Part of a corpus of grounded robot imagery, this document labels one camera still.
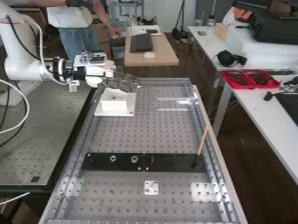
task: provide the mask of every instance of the white cable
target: white cable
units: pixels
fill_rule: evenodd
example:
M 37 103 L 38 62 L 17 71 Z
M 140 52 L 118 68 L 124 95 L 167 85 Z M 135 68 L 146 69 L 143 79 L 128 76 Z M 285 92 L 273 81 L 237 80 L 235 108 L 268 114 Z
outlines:
M 3 205 L 3 209 L 2 209 L 2 213 L 0 213 L 0 214 L 3 214 L 3 213 L 5 213 L 5 211 L 6 211 L 6 207 L 7 207 L 7 204 L 6 204 L 6 205 Z
M 18 196 L 18 197 L 15 197 L 15 198 L 13 198 L 13 199 L 10 199 L 10 200 L 2 202 L 2 203 L 0 203 L 0 206 L 2 206 L 2 205 L 6 205 L 6 204 L 9 204 L 9 203 L 11 203 L 11 202 L 14 202 L 14 201 L 17 201 L 18 199 L 26 197 L 29 194 L 31 194 L 31 192 L 27 192 L 26 194 L 22 194 L 21 196 Z
M 5 130 L 5 131 L 0 131 L 0 134 L 5 134 L 5 133 L 7 133 L 7 132 L 15 130 L 17 128 L 19 128 L 19 127 L 22 126 L 22 124 L 26 122 L 26 120 L 27 120 L 27 118 L 29 118 L 31 108 L 30 108 L 30 102 L 29 102 L 29 99 L 27 99 L 26 95 L 23 94 L 23 92 L 22 92 L 22 91 L 21 91 L 21 90 L 19 90 L 11 83 L 10 83 L 10 82 L 7 82 L 7 81 L 5 81 L 5 80 L 2 80 L 2 79 L 0 79 L 0 82 L 5 83 L 5 84 L 7 84 L 9 86 L 11 86 L 11 87 L 18 91 L 18 93 L 19 93 L 19 94 L 22 95 L 22 97 L 25 98 L 25 100 L 26 100 L 26 104 L 27 104 L 27 112 L 26 112 L 26 116 L 23 117 L 21 123 L 19 123 L 15 127 L 9 128 L 9 129 Z
M 232 106 L 228 110 L 227 110 L 227 113 L 235 108 L 235 107 L 237 107 L 240 105 L 240 103 L 237 103 L 235 106 Z
M 236 100 L 236 101 L 233 101 L 233 102 L 229 103 L 228 109 L 231 109 L 231 107 L 235 106 L 236 104 L 239 104 L 239 100 Z
M 289 67 L 289 69 L 288 69 L 288 70 L 285 70 L 285 71 L 283 72 L 283 74 L 281 74 L 281 75 L 284 75 L 287 72 L 292 71 L 293 66 L 295 66 L 295 65 L 297 65 L 297 64 L 298 64 L 298 62 L 297 62 L 297 61 L 296 61 L 296 62 L 293 62 L 293 63 L 292 63 L 292 65 L 291 65 L 291 67 Z
M 68 83 L 61 82 L 61 81 L 58 81 L 58 80 L 55 79 L 55 77 L 54 77 L 53 74 L 50 73 L 50 71 L 49 71 L 49 69 L 47 69 L 47 66 L 46 66 L 46 64 L 45 64 L 43 30 L 42 30 L 42 28 L 41 28 L 41 25 L 39 25 L 37 22 L 31 21 L 31 20 L 27 20 L 27 22 L 33 23 L 33 24 L 38 27 L 38 29 L 39 29 L 39 31 L 41 31 L 41 61 L 42 61 L 42 65 L 43 65 L 43 67 L 45 67 L 46 74 L 49 75 L 49 77 L 51 78 L 51 80 L 53 80 L 54 82 L 57 82 L 59 85 L 64 85 L 64 86 L 66 86 L 66 85 L 68 85 Z

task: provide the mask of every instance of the red object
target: red object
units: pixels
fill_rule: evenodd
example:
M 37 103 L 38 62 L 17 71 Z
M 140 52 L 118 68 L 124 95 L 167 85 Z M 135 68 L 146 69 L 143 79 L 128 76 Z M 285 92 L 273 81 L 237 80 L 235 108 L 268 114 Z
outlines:
M 261 70 L 227 70 L 221 75 L 233 89 L 273 89 L 280 87 L 280 82 L 271 74 Z
M 273 78 L 273 76 L 268 72 L 263 70 L 245 70 L 244 72 L 256 83 L 257 88 L 260 89 L 280 88 L 281 83 Z
M 256 83 L 249 76 L 237 70 L 223 71 L 221 75 L 233 89 L 255 89 Z
M 249 17 L 253 15 L 253 12 L 248 11 L 244 15 L 243 15 L 243 19 L 248 20 Z

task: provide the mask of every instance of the cable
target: cable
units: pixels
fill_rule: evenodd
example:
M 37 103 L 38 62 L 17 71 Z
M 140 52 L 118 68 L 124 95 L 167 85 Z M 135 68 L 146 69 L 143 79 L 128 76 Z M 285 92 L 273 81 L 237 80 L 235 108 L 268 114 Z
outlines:
M 2 206 L 2 205 L 6 205 L 6 204 L 9 204 L 9 203 L 11 203 L 11 202 L 14 202 L 14 201 L 17 201 L 18 199 L 26 197 L 29 194 L 31 194 L 31 192 L 27 192 L 27 193 L 22 194 L 21 196 L 18 196 L 18 197 L 15 197 L 15 198 L 13 198 L 13 199 L 10 199 L 10 200 L 2 202 L 2 203 L 0 203 L 0 206 Z
M 5 108 L 5 113 L 3 113 L 3 119 L 2 119 L 2 123 L 0 123 L 0 130 L 3 129 L 5 122 L 6 122 L 6 118 L 7 118 L 7 111 L 9 111 L 10 99 L 11 99 L 11 87 L 7 86 L 7 103 L 6 103 L 6 108 Z
M 3 49 L 3 51 L 0 53 L 2 53 L 2 58 L 5 59 L 6 58 L 6 50 Z M 11 87 L 7 86 L 7 103 L 6 103 L 6 109 L 5 109 L 3 119 L 2 119 L 2 123 L 0 123 L 0 130 L 3 129 L 3 125 L 5 125 L 6 119 L 7 119 L 9 104 L 10 104 L 10 99 L 11 99 L 11 91 L 10 90 L 11 90 Z
M 237 107 L 240 105 L 240 103 L 237 103 L 236 105 L 231 106 L 231 108 L 228 108 L 227 112 L 228 113 L 235 107 Z
M 26 116 L 26 113 L 27 113 L 27 104 L 26 104 L 26 100 L 23 99 L 23 103 L 25 103 L 25 116 Z M 17 131 L 17 133 L 0 144 L 0 148 L 7 145 L 7 143 L 19 135 L 19 133 L 22 132 L 23 130 L 23 127 L 26 125 L 26 122 L 22 124 L 19 130 Z
M 23 43 L 23 41 L 22 41 L 22 39 L 21 39 L 21 37 L 19 37 L 19 34 L 18 34 L 18 32 L 17 32 L 17 28 L 15 28 L 15 25 L 14 25 L 14 23 L 13 23 L 13 19 L 11 19 L 11 17 L 7 16 L 7 19 L 9 19 L 9 22 L 10 22 L 11 27 L 13 27 L 14 34 L 15 34 L 15 36 L 17 36 L 17 39 L 18 39 L 18 41 L 19 41 L 19 43 L 21 43 L 23 49 L 26 50 L 26 52 L 27 52 L 35 59 L 38 59 L 38 60 L 41 61 L 42 59 L 41 59 L 41 58 L 39 58 L 39 57 L 38 57 L 38 56 L 29 50 L 29 48 L 26 47 L 26 45 L 25 45 L 25 43 Z
M 284 75 L 287 72 L 289 72 L 291 71 L 291 69 L 292 69 L 292 67 L 295 66 L 295 65 L 297 65 L 298 64 L 298 62 L 296 61 L 296 62 L 293 62 L 292 63 L 292 65 L 291 65 L 291 67 L 289 67 L 289 69 L 288 70 L 285 70 L 284 72 L 283 72 L 283 74 L 281 75 Z
M 228 109 L 235 105 L 235 103 L 239 103 L 239 100 L 235 100 L 228 104 Z M 219 108 L 219 106 L 216 105 L 215 106 L 206 105 L 206 108 L 211 108 L 211 107 L 213 108 L 213 110 Z
M 29 118 L 29 115 L 30 115 L 30 102 L 29 102 L 29 99 L 27 99 L 26 95 L 23 94 L 23 92 L 22 92 L 22 91 L 21 91 L 21 90 L 19 90 L 11 83 L 10 83 L 10 82 L 7 82 L 7 81 L 5 81 L 5 80 L 2 80 L 2 79 L 0 79 L 0 82 L 5 83 L 5 84 L 7 84 L 9 86 L 11 86 L 11 87 L 18 91 L 18 93 L 22 95 L 22 97 L 23 97 L 23 99 L 25 99 L 25 101 L 26 101 L 26 104 L 27 104 L 27 112 L 26 112 L 26 115 L 25 115 L 22 121 L 21 121 L 19 124 L 18 124 L 17 126 L 14 126 L 13 128 L 9 128 L 9 129 L 6 129 L 5 131 L 0 131 L 0 134 L 5 134 L 5 133 L 7 133 L 7 132 L 15 130 L 17 128 L 19 128 L 19 127 L 22 126 L 22 124 L 26 122 L 26 120 L 27 120 L 27 118 Z
M 0 214 L 3 214 L 3 213 L 5 213 L 5 211 L 6 211 L 6 207 L 7 207 L 7 204 L 3 206 L 3 209 L 2 209 Z
M 233 101 L 228 105 L 228 109 L 231 109 L 236 104 L 239 104 L 239 100 Z
M 41 25 L 39 25 L 37 22 L 30 21 L 30 20 L 27 20 L 27 22 L 33 23 L 33 24 L 38 27 L 38 29 L 39 29 L 39 31 L 41 31 L 41 62 L 42 62 L 42 64 L 43 64 L 46 74 L 49 75 L 49 77 L 51 78 L 51 80 L 53 80 L 54 82 L 57 82 L 59 85 L 64 85 L 64 86 L 66 86 L 66 85 L 68 85 L 68 83 L 67 83 L 67 82 L 61 82 L 61 81 L 58 81 L 58 80 L 55 79 L 55 77 L 54 77 L 53 74 L 50 73 L 49 68 L 47 68 L 47 66 L 46 66 L 46 64 L 45 64 L 43 30 L 42 30 L 42 28 L 41 28 Z

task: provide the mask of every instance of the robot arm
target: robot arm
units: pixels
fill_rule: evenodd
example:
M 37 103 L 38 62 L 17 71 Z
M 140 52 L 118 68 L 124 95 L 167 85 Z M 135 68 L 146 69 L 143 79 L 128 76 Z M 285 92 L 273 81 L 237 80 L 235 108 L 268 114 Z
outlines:
M 103 78 L 114 78 L 116 66 L 112 61 L 107 60 L 104 52 L 83 52 L 76 56 L 75 62 L 61 57 L 46 62 L 43 46 L 41 46 L 39 58 L 33 32 L 34 25 L 38 24 L 31 17 L 18 13 L 0 1 L 0 36 L 9 54 L 6 71 L 11 80 L 50 81 L 53 79 L 61 84 L 70 85 L 74 80 L 86 80 L 88 85 L 96 88 Z

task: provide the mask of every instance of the wooden table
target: wooden table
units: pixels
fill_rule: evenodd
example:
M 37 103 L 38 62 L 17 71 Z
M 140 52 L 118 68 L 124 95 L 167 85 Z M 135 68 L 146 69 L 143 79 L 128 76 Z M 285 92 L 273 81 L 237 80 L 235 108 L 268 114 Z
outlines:
M 144 58 L 144 53 L 131 53 L 131 40 L 132 37 L 127 37 L 124 59 L 127 67 L 172 66 L 180 64 L 180 60 L 164 34 L 162 36 L 152 36 L 154 52 L 158 55 L 155 59 Z

